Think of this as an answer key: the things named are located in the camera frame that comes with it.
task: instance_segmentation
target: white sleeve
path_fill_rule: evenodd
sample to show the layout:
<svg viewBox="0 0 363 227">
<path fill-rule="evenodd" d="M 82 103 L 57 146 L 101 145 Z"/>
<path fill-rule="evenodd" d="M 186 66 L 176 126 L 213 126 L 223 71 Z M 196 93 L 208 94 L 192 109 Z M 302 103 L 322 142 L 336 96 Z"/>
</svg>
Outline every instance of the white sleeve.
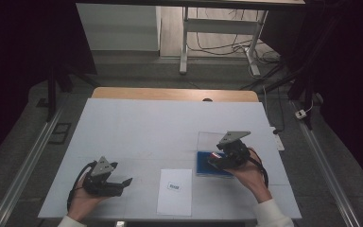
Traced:
<svg viewBox="0 0 363 227">
<path fill-rule="evenodd" d="M 58 227 L 87 227 L 87 225 L 78 223 L 77 221 L 69 218 L 68 216 L 63 217 Z"/>
<path fill-rule="evenodd" d="M 264 201 L 254 208 L 257 227 L 294 227 L 291 218 L 282 214 L 275 200 Z"/>
</svg>

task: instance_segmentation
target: white wall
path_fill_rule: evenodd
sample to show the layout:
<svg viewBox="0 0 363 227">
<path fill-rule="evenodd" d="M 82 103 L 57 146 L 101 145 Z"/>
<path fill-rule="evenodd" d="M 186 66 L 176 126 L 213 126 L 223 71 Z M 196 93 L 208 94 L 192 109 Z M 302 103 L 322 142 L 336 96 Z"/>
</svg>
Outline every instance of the white wall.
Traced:
<svg viewBox="0 0 363 227">
<path fill-rule="evenodd" d="M 160 7 L 77 4 L 91 50 L 160 49 Z"/>
</svg>

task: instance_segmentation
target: white paper card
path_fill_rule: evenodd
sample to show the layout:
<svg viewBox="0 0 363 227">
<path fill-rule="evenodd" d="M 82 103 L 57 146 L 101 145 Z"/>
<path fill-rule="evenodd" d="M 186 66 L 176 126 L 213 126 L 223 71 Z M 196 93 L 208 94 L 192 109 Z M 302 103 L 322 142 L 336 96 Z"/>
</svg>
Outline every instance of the white paper card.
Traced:
<svg viewBox="0 0 363 227">
<path fill-rule="evenodd" d="M 161 169 L 158 215 L 191 216 L 192 169 Z"/>
</svg>

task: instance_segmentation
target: human hand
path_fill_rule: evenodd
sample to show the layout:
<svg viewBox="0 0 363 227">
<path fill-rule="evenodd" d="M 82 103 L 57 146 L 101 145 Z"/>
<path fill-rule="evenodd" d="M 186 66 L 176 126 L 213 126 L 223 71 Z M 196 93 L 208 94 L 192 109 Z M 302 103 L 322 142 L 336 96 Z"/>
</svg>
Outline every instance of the human hand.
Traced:
<svg viewBox="0 0 363 227">
<path fill-rule="evenodd" d="M 261 163 L 261 160 L 254 149 L 249 148 L 249 151 L 251 158 Z M 265 185 L 262 172 L 254 163 L 247 161 L 244 165 L 238 168 L 228 168 L 225 170 L 232 173 L 239 182 L 247 187 L 259 203 L 272 199 L 272 196 Z"/>
<path fill-rule="evenodd" d="M 88 214 L 90 214 L 95 207 L 108 197 L 98 197 L 90 195 L 82 187 L 85 175 L 78 181 L 75 188 L 75 195 L 69 208 L 67 216 L 75 221 L 81 222 Z"/>
</svg>

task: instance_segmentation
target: white tabletop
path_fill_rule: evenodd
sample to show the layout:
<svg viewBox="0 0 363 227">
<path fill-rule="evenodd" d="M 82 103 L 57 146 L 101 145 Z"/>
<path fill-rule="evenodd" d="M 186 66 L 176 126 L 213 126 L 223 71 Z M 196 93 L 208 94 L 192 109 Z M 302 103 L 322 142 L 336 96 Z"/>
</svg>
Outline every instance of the white tabletop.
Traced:
<svg viewBox="0 0 363 227">
<path fill-rule="evenodd" d="M 158 215 L 161 169 L 193 169 L 199 133 L 250 131 L 269 175 L 269 190 L 284 214 L 301 218 L 262 103 L 90 98 L 63 157 L 39 218 L 62 218 L 76 176 L 93 160 L 117 162 L 108 182 L 132 177 L 121 197 L 103 201 L 89 216 L 122 220 L 245 220 L 256 200 L 237 179 L 192 180 L 192 216 Z"/>
</svg>

